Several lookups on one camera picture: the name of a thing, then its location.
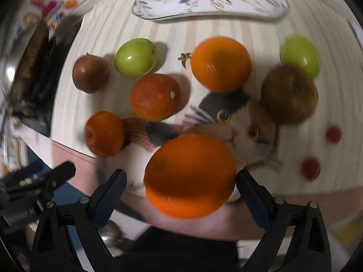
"red berry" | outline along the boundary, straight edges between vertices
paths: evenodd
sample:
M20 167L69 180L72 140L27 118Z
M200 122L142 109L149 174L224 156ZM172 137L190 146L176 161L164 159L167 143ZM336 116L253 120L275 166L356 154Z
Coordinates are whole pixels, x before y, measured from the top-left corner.
M342 139L342 130L338 126L330 126L326 131L326 141L329 143L339 143Z
M320 163L319 160L315 157L307 158L301 166L302 174L304 177L313 181L320 175Z

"yellow cat eye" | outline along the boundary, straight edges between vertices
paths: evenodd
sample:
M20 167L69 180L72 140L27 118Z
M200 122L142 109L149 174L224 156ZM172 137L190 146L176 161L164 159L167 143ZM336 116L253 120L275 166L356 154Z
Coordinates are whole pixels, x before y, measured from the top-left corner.
M224 109L221 109L217 113L217 121L224 124L228 124L231 121L231 114L225 111Z
M260 130L258 129L258 127L256 125L251 125L246 131L247 137L252 140L256 140L258 138L259 133L260 133Z

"large orange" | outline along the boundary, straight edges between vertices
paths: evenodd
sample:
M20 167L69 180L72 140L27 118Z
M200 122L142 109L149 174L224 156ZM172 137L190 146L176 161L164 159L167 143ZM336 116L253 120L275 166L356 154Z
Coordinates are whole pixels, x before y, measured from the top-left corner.
M143 76L130 92L132 110L143 120L165 120L176 113L179 102L179 84L172 77L159 73Z
M217 138L182 135L164 144L147 164L146 197L169 216L203 217L231 196L235 174L234 158Z
M231 92L248 80L252 64L247 49L228 37L215 36L200 43L191 55L195 78L212 92Z
M121 150L125 140L120 118L108 111L95 113L86 123L85 140L88 149L95 155L115 155Z

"black pants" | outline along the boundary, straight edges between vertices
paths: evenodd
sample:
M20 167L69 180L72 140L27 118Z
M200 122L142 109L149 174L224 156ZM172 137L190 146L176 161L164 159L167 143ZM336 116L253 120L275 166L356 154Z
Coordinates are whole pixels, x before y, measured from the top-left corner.
M239 268L235 242L193 238L155 227L114 260L121 272L233 272Z

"metal pin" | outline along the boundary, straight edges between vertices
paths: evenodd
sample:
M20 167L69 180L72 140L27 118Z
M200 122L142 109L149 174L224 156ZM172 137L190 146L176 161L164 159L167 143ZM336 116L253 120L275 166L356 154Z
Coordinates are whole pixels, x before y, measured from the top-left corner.
M45 207L47 209L51 209L54 206L54 202L53 201L48 201L47 204L45 205Z
M318 204L315 201L310 201L309 206L312 207L313 209L316 209L318 207Z
M83 196L79 199L79 202L82 204L88 203L90 199L87 196Z
M284 204L285 200L282 197L275 197L275 203L277 204Z

